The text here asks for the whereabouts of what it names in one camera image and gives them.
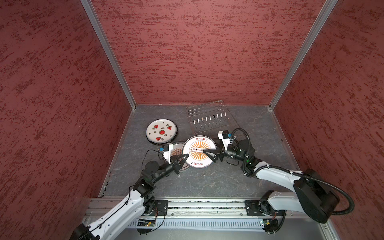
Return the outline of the orange sunburst plate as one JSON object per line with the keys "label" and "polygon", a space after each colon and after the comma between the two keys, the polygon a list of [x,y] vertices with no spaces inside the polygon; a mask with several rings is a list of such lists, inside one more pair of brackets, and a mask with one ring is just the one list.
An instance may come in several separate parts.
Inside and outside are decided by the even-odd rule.
{"label": "orange sunburst plate", "polygon": [[[173,150],[171,152],[171,156],[181,155],[183,153],[184,142],[176,142],[173,144]],[[180,172],[186,171],[190,166],[185,163],[181,168]]]}
{"label": "orange sunburst plate", "polygon": [[196,169],[206,168],[213,161],[204,153],[204,150],[216,150],[216,143],[206,136],[195,136],[188,139],[182,148],[182,154],[188,154],[186,163]]}

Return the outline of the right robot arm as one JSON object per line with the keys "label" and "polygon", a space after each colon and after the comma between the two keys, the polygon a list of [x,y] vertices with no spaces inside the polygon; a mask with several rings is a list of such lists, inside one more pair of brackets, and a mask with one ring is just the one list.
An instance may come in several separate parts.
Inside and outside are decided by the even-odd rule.
{"label": "right robot arm", "polygon": [[270,165],[255,156],[255,149],[247,140],[221,150],[206,149],[203,152],[213,162],[237,160],[246,177],[269,181],[288,190],[287,193],[269,190],[260,198],[258,211],[265,216],[279,211],[300,212],[324,224],[340,202],[335,189],[324,184],[317,172],[291,171]]}

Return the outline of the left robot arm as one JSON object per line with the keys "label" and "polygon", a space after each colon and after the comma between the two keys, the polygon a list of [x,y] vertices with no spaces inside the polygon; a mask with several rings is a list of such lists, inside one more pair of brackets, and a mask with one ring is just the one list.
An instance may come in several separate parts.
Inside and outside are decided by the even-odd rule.
{"label": "left robot arm", "polygon": [[114,240],[134,220],[149,214],[155,206],[155,184],[171,173],[179,174],[189,154],[171,156],[170,162],[159,165],[148,162],[129,194],[114,208],[88,226],[80,224],[73,231],[71,240]]}

